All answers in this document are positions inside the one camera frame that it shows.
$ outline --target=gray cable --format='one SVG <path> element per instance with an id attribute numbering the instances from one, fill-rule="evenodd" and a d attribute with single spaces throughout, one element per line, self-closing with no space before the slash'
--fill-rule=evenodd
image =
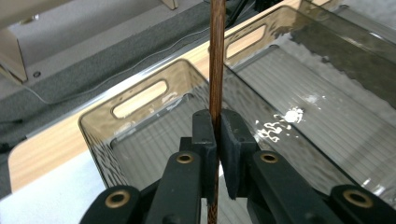
<path id="1" fill-rule="evenodd" d="M 245 11 L 243 11 L 243 12 L 241 13 L 241 16 L 244 15 L 246 12 L 248 12 L 248 10 L 249 10 L 253 5 L 254 5 L 254 2 L 253 2 Z M 69 101 L 69 100 L 78 98 L 78 97 L 80 97 L 80 96 L 82 96 L 82 95 L 85 95 L 85 94 L 88 94 L 88 93 L 90 93 L 90 92 L 96 91 L 96 90 L 99 89 L 101 86 L 105 85 L 109 80 L 111 80 L 111 79 L 113 79 L 113 78 L 115 78 L 115 77 L 118 77 L 118 76 L 120 76 L 120 75 L 122 75 L 122 74 L 124 74 L 124 73 L 126 73 L 126 72 L 132 71 L 133 69 L 135 69 L 139 64 L 141 64 L 141 63 L 142 63 L 143 61 L 145 61 L 146 59 L 148 59 L 148 58 L 150 58 L 150 57 L 152 57 L 152 56 L 154 56 L 154 55 L 158 55 L 158 54 L 160 54 L 160 53 L 166 52 L 166 51 L 168 51 L 169 49 L 173 48 L 173 47 L 174 47 L 176 44 L 178 44 L 180 41 L 182 41 L 182 40 L 184 40 L 184 39 L 186 39 L 186 38 L 188 38 L 188 37 L 190 37 L 190 36 L 201 34 L 201 33 L 205 32 L 205 31 L 207 31 L 208 29 L 209 29 L 209 28 L 205 28 L 205 29 L 202 30 L 202 31 L 199 31 L 199 32 L 196 32 L 196 33 L 193 33 L 193 34 L 190 34 L 190 35 L 185 35 L 185 36 L 183 36 L 182 38 L 180 38 L 177 42 L 175 42 L 173 45 L 171 45 L 170 47 L 168 47 L 168 48 L 166 48 L 166 49 L 163 49 L 163 50 L 160 50 L 160 51 L 157 51 L 157 52 L 155 52 L 155 53 L 153 53 L 153 54 L 150 54 L 150 55 L 147 56 L 146 58 L 140 60 L 140 61 L 139 61 L 138 63 L 136 63 L 134 66 L 132 66 L 132 67 L 130 67 L 130 68 L 127 68 L 127 69 L 125 69 L 125 70 L 123 70 L 123 71 L 120 71 L 120 72 L 118 72 L 117 74 L 115 74 L 115 75 L 113 75 L 113 76 L 111 76 L 111 77 L 108 77 L 106 80 L 102 81 L 101 83 L 99 83 L 99 84 L 96 85 L 95 87 L 93 87 L 93 88 L 91 88 L 91 89 L 89 89 L 89 90 L 87 90 L 87 91 L 82 91 L 82 92 L 80 92 L 80 93 L 73 94 L 73 95 L 70 95 L 70 96 L 68 96 L 68 97 L 64 97 L 63 99 L 58 100 L 58 101 L 54 101 L 54 102 L 47 101 L 47 100 L 43 99 L 37 92 L 35 92 L 34 90 L 32 90 L 30 87 L 25 86 L 25 85 L 22 85 L 22 86 L 23 86 L 26 90 L 28 90 L 29 92 L 31 92 L 35 97 L 37 97 L 37 99 L 40 100 L 43 104 L 45 104 L 45 105 L 57 105 L 57 104 L 60 104 L 60 103 L 63 103 L 63 102 L 66 102 L 66 101 Z"/>

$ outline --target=wooden stick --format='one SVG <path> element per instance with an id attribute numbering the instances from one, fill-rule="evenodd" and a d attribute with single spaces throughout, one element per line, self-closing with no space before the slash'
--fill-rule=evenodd
<path id="1" fill-rule="evenodd" d="M 211 0 L 210 8 L 209 112 L 212 117 L 219 150 L 224 57 L 225 0 Z M 215 177 L 215 200 L 209 205 L 207 209 L 207 223 L 209 224 L 216 224 L 218 221 L 219 152 L 217 160 L 218 165 Z"/>

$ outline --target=bin handle cutout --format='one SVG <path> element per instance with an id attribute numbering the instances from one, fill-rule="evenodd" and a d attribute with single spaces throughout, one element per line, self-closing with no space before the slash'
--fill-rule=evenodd
<path id="1" fill-rule="evenodd" d="M 112 113 L 117 119 L 125 119 L 133 114 L 143 105 L 155 100 L 157 97 L 164 94 L 168 89 L 165 81 L 159 81 L 142 90 L 138 94 L 124 101 L 122 104 L 114 107 Z"/>

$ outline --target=white table surface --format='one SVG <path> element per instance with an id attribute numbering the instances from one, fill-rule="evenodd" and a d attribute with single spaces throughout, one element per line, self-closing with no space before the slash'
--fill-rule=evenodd
<path id="1" fill-rule="evenodd" d="M 0 223 L 79 223 L 103 190 L 87 150 L 0 201 Z"/>

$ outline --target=black clamp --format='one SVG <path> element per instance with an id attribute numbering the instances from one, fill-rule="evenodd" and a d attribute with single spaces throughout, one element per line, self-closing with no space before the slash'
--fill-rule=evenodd
<path id="1" fill-rule="evenodd" d="M 180 139 L 161 180 L 138 191 L 117 186 L 93 202 L 81 223 L 200 223 L 201 198 L 211 204 L 217 153 L 231 199 L 247 198 L 253 223 L 396 223 L 396 212 L 358 186 L 314 191 L 274 151 L 263 151 L 236 112 L 221 112 L 219 150 L 207 110 L 192 118 L 192 137 Z"/>

